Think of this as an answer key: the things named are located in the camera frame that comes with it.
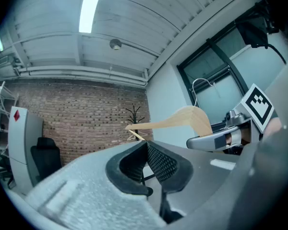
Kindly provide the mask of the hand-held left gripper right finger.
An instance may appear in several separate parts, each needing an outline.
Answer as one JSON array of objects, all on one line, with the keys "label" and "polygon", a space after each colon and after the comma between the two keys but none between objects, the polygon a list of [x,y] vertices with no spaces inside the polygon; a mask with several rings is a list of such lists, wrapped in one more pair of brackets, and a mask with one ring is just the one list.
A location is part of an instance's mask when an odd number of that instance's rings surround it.
[{"label": "hand-held left gripper right finger", "polygon": [[161,185],[160,217],[170,224],[203,205],[225,182],[238,158],[147,142],[147,162]]}]

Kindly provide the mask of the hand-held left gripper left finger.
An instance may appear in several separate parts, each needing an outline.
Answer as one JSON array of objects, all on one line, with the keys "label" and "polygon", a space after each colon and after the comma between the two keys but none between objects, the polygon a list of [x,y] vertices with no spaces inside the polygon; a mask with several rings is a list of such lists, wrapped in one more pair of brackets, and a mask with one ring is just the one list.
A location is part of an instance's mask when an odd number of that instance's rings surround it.
[{"label": "hand-held left gripper left finger", "polygon": [[36,227],[164,227],[144,195],[121,192],[106,164],[131,148],[123,144],[83,155],[41,181],[26,197]]}]

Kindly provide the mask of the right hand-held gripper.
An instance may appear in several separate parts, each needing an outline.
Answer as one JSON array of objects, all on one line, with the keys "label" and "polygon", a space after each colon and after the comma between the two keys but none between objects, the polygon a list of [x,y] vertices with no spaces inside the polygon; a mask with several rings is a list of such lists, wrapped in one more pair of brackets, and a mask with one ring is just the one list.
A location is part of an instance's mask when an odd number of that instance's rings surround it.
[{"label": "right hand-held gripper", "polygon": [[263,138],[274,107],[266,94],[253,84],[239,103],[226,113],[226,128],[211,135],[187,140],[188,149],[241,153],[245,145]]}]

